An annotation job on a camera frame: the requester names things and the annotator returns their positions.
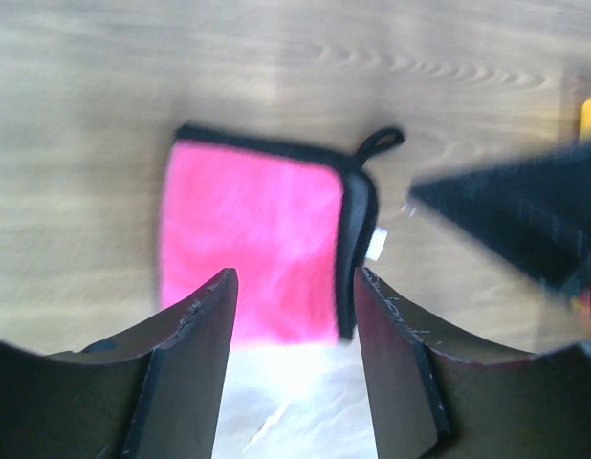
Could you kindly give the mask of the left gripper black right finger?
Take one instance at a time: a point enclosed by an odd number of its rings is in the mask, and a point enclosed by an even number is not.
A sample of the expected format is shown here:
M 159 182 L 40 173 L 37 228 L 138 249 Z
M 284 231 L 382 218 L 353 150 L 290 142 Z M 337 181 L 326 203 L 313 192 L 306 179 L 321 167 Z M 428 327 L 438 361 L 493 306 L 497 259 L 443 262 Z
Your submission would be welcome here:
M 382 458 L 591 458 L 591 339 L 539 354 L 469 333 L 367 269 L 354 297 Z

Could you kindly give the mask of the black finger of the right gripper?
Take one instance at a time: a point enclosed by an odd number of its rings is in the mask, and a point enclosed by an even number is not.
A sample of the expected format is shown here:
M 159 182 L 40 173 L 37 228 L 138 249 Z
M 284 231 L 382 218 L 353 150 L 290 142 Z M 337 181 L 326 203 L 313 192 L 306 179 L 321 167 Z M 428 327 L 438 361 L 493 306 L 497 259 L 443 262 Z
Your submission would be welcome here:
M 591 141 L 426 178 L 408 196 L 552 291 L 591 283 Z

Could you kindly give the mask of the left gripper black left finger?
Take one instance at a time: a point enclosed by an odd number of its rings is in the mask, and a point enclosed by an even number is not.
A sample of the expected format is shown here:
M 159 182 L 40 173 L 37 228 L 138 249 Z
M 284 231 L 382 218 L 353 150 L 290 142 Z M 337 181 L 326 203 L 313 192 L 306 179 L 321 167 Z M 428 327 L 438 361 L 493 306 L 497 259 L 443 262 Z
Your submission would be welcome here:
M 224 269 L 78 352 L 0 340 L 0 458 L 209 458 L 237 290 Z

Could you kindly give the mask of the white towel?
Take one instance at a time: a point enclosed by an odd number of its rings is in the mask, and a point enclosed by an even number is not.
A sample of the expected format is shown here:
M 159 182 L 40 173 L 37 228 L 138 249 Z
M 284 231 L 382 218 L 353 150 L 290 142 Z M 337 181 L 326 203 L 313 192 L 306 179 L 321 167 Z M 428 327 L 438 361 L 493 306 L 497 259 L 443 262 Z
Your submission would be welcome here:
M 358 343 L 230 353 L 213 458 L 376 455 Z

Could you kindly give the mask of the pink cloth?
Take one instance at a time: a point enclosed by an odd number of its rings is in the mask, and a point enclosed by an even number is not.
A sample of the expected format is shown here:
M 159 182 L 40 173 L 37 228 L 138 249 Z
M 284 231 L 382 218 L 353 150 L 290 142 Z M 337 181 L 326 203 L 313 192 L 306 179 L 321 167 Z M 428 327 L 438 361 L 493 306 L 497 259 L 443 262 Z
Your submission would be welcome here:
M 159 221 L 161 306 L 233 268 L 234 345 L 351 339 L 354 272 L 379 215 L 364 164 L 404 140 L 387 126 L 349 155 L 191 123 L 177 128 Z

